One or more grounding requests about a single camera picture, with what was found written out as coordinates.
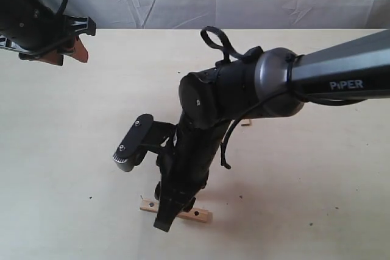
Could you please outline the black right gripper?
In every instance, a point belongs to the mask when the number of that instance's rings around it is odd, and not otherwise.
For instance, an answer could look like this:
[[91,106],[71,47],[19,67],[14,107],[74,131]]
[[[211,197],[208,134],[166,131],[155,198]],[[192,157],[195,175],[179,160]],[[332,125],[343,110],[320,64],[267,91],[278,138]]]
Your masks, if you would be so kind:
[[154,191],[159,202],[155,228],[168,232],[179,213],[191,210],[196,194],[207,184],[211,162],[228,127],[229,122],[222,121],[202,130],[181,114],[174,132],[176,140],[170,138],[157,157],[161,179]]

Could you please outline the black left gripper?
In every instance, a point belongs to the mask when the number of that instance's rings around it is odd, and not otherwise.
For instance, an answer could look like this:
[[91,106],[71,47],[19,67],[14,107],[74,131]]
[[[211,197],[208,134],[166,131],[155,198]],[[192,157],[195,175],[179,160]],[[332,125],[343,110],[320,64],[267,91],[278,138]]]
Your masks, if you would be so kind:
[[66,55],[87,63],[80,36],[94,36],[96,24],[89,17],[64,14],[67,4],[62,0],[54,12],[40,0],[1,0],[1,49],[56,66],[63,65]]

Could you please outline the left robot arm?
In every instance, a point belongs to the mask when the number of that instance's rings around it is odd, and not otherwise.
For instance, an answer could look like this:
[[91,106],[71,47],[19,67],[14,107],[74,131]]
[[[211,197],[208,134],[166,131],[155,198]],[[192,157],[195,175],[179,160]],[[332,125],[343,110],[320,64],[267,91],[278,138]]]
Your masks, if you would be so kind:
[[42,0],[1,0],[1,49],[16,52],[20,60],[62,66],[69,56],[88,61],[82,34],[93,36],[96,23],[88,16],[65,13],[68,0],[57,9]]

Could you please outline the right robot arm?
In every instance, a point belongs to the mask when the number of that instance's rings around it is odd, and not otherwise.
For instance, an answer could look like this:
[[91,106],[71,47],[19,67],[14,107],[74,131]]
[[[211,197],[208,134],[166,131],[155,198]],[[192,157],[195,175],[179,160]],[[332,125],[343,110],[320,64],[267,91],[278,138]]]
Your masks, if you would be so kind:
[[180,81],[182,114],[158,157],[154,227],[165,232],[193,207],[216,153],[227,167],[227,144],[242,120],[290,117],[307,102],[340,107],[389,97],[388,30],[307,55],[259,46],[240,54],[221,29],[207,26],[200,35],[223,58]]

